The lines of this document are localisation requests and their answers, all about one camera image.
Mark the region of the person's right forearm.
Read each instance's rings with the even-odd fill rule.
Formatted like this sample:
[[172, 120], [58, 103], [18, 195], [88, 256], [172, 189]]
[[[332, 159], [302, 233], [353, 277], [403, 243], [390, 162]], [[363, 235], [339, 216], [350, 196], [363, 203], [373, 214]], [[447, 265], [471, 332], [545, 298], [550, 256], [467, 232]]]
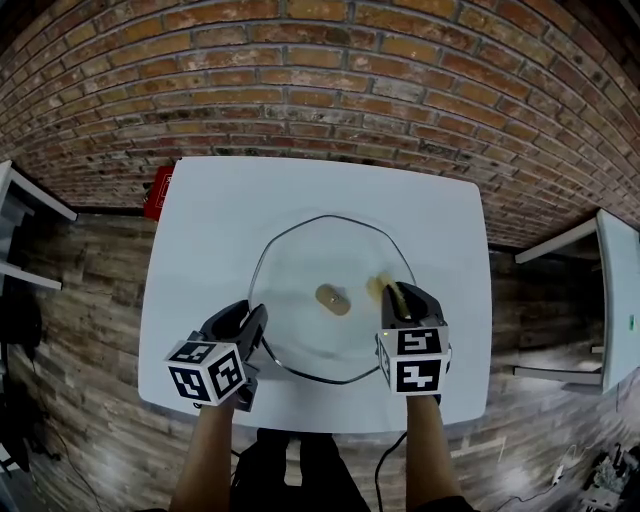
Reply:
[[430, 395], [410, 396], [407, 403], [406, 509], [461, 496], [439, 405]]

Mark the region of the person's left forearm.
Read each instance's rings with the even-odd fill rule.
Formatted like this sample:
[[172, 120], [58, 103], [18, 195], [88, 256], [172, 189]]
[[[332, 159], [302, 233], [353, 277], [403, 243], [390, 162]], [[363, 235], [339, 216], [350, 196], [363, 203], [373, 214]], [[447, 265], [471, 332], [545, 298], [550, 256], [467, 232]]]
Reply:
[[169, 512], [229, 512], [234, 406], [203, 406]]

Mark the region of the white side table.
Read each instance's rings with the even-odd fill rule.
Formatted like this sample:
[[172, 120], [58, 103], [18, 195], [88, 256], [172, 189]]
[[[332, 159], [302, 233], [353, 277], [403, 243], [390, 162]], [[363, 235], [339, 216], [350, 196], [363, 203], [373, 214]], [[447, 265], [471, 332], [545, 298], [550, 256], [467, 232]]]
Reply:
[[[513, 375], [564, 384], [566, 391], [604, 394], [640, 367], [640, 232], [599, 210], [588, 221], [515, 255], [524, 264], [591, 234], [598, 239], [604, 287], [604, 345], [599, 370], [561, 370], [525, 366]], [[635, 329], [629, 329], [629, 317]]]
[[74, 222], [78, 214], [20, 173], [11, 160], [0, 163], [0, 296], [6, 277], [52, 290], [62, 283], [23, 270], [8, 261], [13, 235], [26, 217], [33, 217], [33, 204], [39, 203], [51, 212]]

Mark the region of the yellow sponge brush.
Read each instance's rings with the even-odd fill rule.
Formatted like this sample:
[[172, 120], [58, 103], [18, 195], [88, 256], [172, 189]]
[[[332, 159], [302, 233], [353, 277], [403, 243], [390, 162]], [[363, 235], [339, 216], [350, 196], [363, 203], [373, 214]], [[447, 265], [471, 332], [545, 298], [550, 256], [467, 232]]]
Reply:
[[383, 294], [387, 287], [391, 289], [392, 296], [392, 304], [388, 308], [389, 312], [400, 320], [409, 320], [411, 313], [404, 294], [399, 284], [393, 280], [389, 273], [381, 272], [375, 277], [370, 277], [366, 283], [367, 293], [380, 306], [381, 313], [384, 313]]

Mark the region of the person's black trousers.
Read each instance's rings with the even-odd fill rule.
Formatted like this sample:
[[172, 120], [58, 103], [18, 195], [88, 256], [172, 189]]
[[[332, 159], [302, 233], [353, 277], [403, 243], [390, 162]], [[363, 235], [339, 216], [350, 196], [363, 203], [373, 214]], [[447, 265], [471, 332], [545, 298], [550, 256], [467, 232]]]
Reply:
[[[298, 486], [285, 483], [286, 451], [300, 441]], [[241, 453], [231, 484], [231, 512], [370, 512], [330, 434], [260, 428]]]

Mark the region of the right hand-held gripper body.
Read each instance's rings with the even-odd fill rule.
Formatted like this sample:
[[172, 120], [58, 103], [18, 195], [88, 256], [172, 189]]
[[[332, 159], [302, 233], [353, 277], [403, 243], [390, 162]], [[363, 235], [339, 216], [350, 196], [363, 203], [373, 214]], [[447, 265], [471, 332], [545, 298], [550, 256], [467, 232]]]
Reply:
[[440, 396], [451, 361], [447, 326], [383, 329], [376, 334], [379, 367], [396, 395]]

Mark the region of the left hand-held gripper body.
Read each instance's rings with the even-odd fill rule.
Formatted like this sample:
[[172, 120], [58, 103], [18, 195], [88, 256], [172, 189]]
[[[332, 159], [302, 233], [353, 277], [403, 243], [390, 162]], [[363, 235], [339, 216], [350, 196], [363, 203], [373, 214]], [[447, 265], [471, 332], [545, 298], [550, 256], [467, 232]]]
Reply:
[[177, 394], [202, 406], [235, 401], [235, 408], [250, 412], [257, 391], [258, 369], [247, 363], [246, 350], [236, 340], [209, 340], [193, 331], [165, 358]]

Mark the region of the red fire extinguisher box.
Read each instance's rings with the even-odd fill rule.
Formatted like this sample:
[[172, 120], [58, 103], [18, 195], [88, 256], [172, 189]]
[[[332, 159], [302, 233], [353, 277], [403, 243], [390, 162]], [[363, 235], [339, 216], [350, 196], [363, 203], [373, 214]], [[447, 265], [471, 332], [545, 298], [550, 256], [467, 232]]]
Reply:
[[143, 215], [146, 218], [159, 220], [174, 168], [174, 165], [159, 167], [153, 182], [145, 185]]

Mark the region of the round glass plate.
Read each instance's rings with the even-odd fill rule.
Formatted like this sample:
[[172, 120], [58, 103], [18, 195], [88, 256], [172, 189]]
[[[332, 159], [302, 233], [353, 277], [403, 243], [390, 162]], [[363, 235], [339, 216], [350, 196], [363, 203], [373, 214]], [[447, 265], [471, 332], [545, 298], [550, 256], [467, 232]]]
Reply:
[[378, 277], [415, 283], [404, 254], [382, 229], [321, 215], [271, 239], [256, 264], [250, 305], [264, 305], [264, 348], [285, 371], [346, 385], [379, 368], [375, 335]]

